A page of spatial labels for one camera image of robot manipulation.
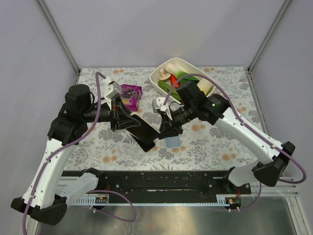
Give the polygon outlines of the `light blue phone case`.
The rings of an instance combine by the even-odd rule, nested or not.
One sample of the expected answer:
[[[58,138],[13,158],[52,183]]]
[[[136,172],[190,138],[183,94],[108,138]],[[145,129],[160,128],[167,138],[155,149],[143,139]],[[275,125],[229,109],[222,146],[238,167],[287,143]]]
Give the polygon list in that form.
[[[165,139],[165,144],[168,149],[174,149],[180,147],[180,138],[179,136],[168,137]]]

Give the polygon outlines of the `black smartphone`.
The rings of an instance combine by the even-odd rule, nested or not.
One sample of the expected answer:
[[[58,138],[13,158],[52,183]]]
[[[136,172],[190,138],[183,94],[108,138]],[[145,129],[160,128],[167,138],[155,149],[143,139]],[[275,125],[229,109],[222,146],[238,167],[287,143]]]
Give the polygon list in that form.
[[[137,120],[136,126],[126,129],[130,134],[145,144],[151,144],[155,139],[158,139],[159,130],[145,121],[137,112],[132,112],[130,115]]]

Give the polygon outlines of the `black phone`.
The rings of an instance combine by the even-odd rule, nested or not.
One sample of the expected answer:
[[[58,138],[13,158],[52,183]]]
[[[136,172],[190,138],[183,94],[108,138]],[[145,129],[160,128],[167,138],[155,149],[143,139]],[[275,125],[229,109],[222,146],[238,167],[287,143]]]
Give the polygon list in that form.
[[[133,139],[136,141],[136,143],[140,146],[140,148],[144,151],[144,152],[149,152],[151,149],[153,149],[155,147],[155,143],[152,142],[152,143],[149,143],[149,144],[146,144],[144,143],[143,141],[139,140],[138,138],[136,137],[133,137]]]

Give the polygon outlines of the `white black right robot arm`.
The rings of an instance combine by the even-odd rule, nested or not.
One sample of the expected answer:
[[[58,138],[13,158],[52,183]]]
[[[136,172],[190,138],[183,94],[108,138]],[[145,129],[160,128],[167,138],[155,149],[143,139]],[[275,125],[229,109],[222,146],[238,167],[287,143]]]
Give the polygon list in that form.
[[[187,81],[178,87],[182,106],[172,111],[164,97],[153,100],[155,113],[161,115],[160,139],[178,136],[183,133],[182,126],[197,118],[228,132],[247,147],[257,160],[228,170],[224,179],[239,187],[247,183],[260,182],[273,187],[286,169],[295,146],[291,142],[281,143],[252,126],[230,102],[219,94],[206,96],[199,87]]]

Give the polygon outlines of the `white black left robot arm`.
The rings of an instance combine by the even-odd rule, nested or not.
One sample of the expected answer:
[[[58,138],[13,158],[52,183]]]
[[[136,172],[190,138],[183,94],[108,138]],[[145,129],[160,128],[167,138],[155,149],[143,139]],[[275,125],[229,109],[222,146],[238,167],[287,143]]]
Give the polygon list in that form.
[[[76,181],[61,191],[56,191],[69,156],[83,135],[90,132],[87,123],[95,120],[96,111],[92,111],[91,119],[83,118],[92,109],[93,99],[87,85],[70,87],[65,95],[65,103],[51,123],[45,154],[36,176],[25,194],[12,200],[11,208],[38,222],[56,225],[62,220],[68,207],[84,194],[103,194],[94,203],[97,209],[103,208],[108,202],[111,191],[106,184],[106,175],[95,168],[83,170]]]

